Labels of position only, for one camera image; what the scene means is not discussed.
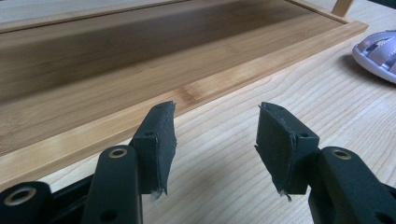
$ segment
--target table surface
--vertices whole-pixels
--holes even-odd
[[[331,9],[334,1],[309,0]],[[286,107],[320,136],[319,147],[358,153],[396,187],[396,85],[361,68],[351,50],[365,36],[396,29],[396,10],[357,0],[358,35],[175,119],[177,154],[167,196],[143,196],[145,223],[312,223],[307,195],[280,197],[256,152],[261,102]],[[53,191],[91,175],[97,155],[41,180]]]

